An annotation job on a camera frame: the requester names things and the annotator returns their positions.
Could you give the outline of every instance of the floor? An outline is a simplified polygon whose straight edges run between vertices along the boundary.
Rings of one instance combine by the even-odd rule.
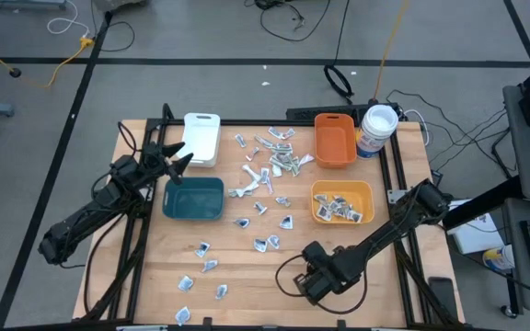
[[[89,1],[74,2],[78,20],[93,28]],[[379,60],[400,4],[395,0],[351,2],[339,64],[356,93],[356,104],[366,103],[374,91]],[[312,28],[325,5],[323,0],[295,1],[306,17],[296,37]],[[114,15],[111,22],[132,25],[136,40],[127,51],[103,51],[90,77],[86,74],[90,49],[66,65],[50,89],[14,80],[0,66],[0,102],[16,108],[15,117],[0,117],[0,298],[37,201],[48,199],[40,238],[76,206],[88,202],[92,181],[107,169],[118,120],[158,117],[165,102],[178,118],[203,111],[225,119],[283,119],[287,108],[344,104],[322,73],[322,63],[334,57],[344,5],[345,0],[331,1],[309,39],[287,42],[268,35],[259,25],[260,11],[244,7],[241,0],[154,0]],[[522,38],[509,6],[524,26]],[[72,13],[71,6],[67,12],[47,6],[1,7],[0,56],[21,68],[25,77],[47,81],[53,64],[78,49],[84,29],[75,26],[52,35],[46,24]],[[99,27],[102,15],[97,11],[95,15]],[[292,34],[292,18],[289,10],[275,8],[264,22],[274,32]],[[53,28],[62,29],[63,23]],[[103,48],[124,46],[130,33],[124,25],[111,28]],[[393,89],[418,93],[442,107],[447,118],[471,130],[502,109],[503,86],[516,85],[530,75],[530,1],[411,2],[389,60],[380,100]],[[85,94],[78,93],[78,87],[86,85]],[[418,110],[426,121],[445,126],[456,139],[461,138],[462,133],[419,99],[395,93],[390,100],[404,109]],[[61,140],[63,129],[73,124],[63,154],[64,149],[57,146],[66,142]],[[506,126],[502,117],[482,137]],[[429,132],[427,151],[433,158],[450,142],[437,127],[429,125]],[[488,151],[492,141],[481,145]],[[458,151],[456,147],[439,155],[432,168],[439,168]],[[510,139],[501,143],[500,151],[507,165],[513,166]],[[52,161],[55,153],[63,156],[58,174],[54,170],[58,164]],[[504,180],[501,170],[474,145],[440,171],[444,173],[440,188],[459,198],[476,196]],[[55,174],[53,187],[45,185],[47,176],[53,179]],[[46,192],[43,188],[52,188],[50,196],[40,195]],[[79,246],[69,262],[84,262],[87,247],[87,243]],[[35,247],[31,252],[6,326],[69,321],[82,269],[54,268]],[[504,280],[459,257],[452,259],[469,323],[507,330],[530,328],[530,312],[516,320],[500,314],[499,307],[508,302]]]

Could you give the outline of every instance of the wooden table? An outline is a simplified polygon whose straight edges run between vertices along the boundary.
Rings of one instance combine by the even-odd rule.
[[[137,142],[144,136],[144,120],[126,120]],[[253,162],[245,155],[254,146],[260,146],[253,136],[276,141],[267,133],[268,127],[223,126],[218,161],[214,168],[189,167],[187,177],[219,177],[225,183],[225,190],[242,188],[251,181],[241,170],[243,164],[250,164],[254,170],[269,166],[271,152],[257,154]],[[280,131],[288,128],[278,127]],[[294,146],[294,154],[314,155],[313,127],[294,127],[296,135],[289,139]],[[168,126],[166,143],[179,142],[183,126]],[[247,141],[247,148],[240,148],[235,141],[236,133],[241,133]],[[431,177],[427,156],[422,143],[418,123],[400,123],[398,126],[400,151],[408,184],[413,186],[424,178]],[[392,152],[387,146],[390,174],[394,188],[397,188],[396,171]],[[113,159],[131,151],[119,138]],[[375,217],[371,223],[363,225],[326,225],[315,223],[310,212],[310,187],[319,179],[359,179],[371,185],[374,191]],[[369,291],[363,306],[351,314],[338,316],[325,313],[310,305],[304,298],[291,298],[283,295],[275,285],[273,275],[277,267],[288,257],[300,254],[310,242],[318,240],[330,252],[337,245],[354,245],[361,242],[388,219],[382,171],[378,158],[355,161],[345,169],[323,169],[315,162],[304,165],[298,177],[283,173],[272,179],[274,194],[269,195],[265,186],[255,190],[252,197],[225,198],[225,212],[219,221],[186,222],[172,220],[162,212],[165,184],[161,177],[157,183],[150,233],[144,258],[144,271],[141,278],[138,304],[134,322],[137,324],[175,324],[175,313],[183,306],[191,312],[189,324],[199,325],[205,316],[213,318],[215,325],[285,325],[285,326],[334,326],[337,319],[344,319],[348,326],[388,326],[406,325],[398,283],[398,273],[393,247],[380,252],[368,263]],[[286,208],[275,202],[275,197],[286,196],[292,203]],[[260,201],[268,210],[258,216],[253,207]],[[282,217],[294,216],[294,229],[279,227]],[[233,220],[248,217],[251,224],[241,229]],[[125,222],[116,227],[100,244],[94,256],[89,297],[93,304],[108,288],[114,279],[118,255],[121,250]],[[106,227],[94,234],[94,242]],[[267,238],[277,234],[281,248],[260,253],[253,248],[255,238]],[[448,246],[443,230],[435,226],[423,225],[417,229],[421,258],[425,277],[441,276],[454,281],[455,298],[460,320],[464,321],[461,302],[457,293],[455,274],[449,257]],[[211,244],[206,257],[194,254],[201,241]],[[218,267],[201,273],[206,259],[217,259]],[[291,279],[305,272],[305,263],[296,260],[280,274],[282,286],[292,292],[297,289]],[[195,280],[188,292],[178,289],[179,280],[184,276]],[[418,291],[410,281],[413,308],[416,321],[421,321]],[[215,300],[216,288],[228,285],[228,294],[221,301]],[[122,298],[127,297],[130,284],[123,286]],[[363,293],[360,281],[342,295],[329,294],[322,303],[335,310],[351,308]],[[83,286],[79,292],[74,316],[82,316]],[[124,316],[126,301],[121,301],[119,316]]]

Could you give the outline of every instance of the yellow bowl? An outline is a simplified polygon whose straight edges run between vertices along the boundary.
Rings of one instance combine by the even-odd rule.
[[[312,196],[310,205],[312,206],[312,217],[314,221],[323,224],[363,224],[369,223],[374,218],[374,197],[372,188],[362,180],[318,180],[312,184]],[[328,201],[333,200],[333,196],[340,195],[347,203],[353,205],[353,209],[363,214],[360,223],[349,221],[346,218],[332,215],[329,222],[317,216],[320,202],[314,200],[316,194],[326,194]]]

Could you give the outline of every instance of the plastic container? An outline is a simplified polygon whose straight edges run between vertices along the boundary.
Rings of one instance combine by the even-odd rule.
[[[374,157],[398,126],[398,115],[389,106],[375,105],[367,110],[357,131],[357,156]]]
[[[323,224],[351,224],[358,225],[369,223],[374,218],[374,196],[372,188],[361,180],[318,180],[311,188],[312,199],[312,217],[314,221]],[[316,194],[326,194],[329,200],[333,196],[342,196],[349,204],[353,205],[353,209],[363,214],[363,219],[360,223],[349,221],[336,215],[332,215],[330,222],[323,221],[317,217],[317,211],[320,207],[320,202],[314,200]]]
[[[482,256],[484,265],[494,270],[508,270],[514,268],[513,246],[493,248],[484,252]]]
[[[225,184],[216,177],[184,177],[165,185],[163,213],[173,219],[217,220],[225,205]]]
[[[177,153],[183,157],[193,153],[190,166],[213,167],[220,146],[220,117],[214,114],[188,113],[183,117],[185,146]]]
[[[351,116],[320,114],[314,119],[316,160],[320,167],[342,168],[357,159]]]

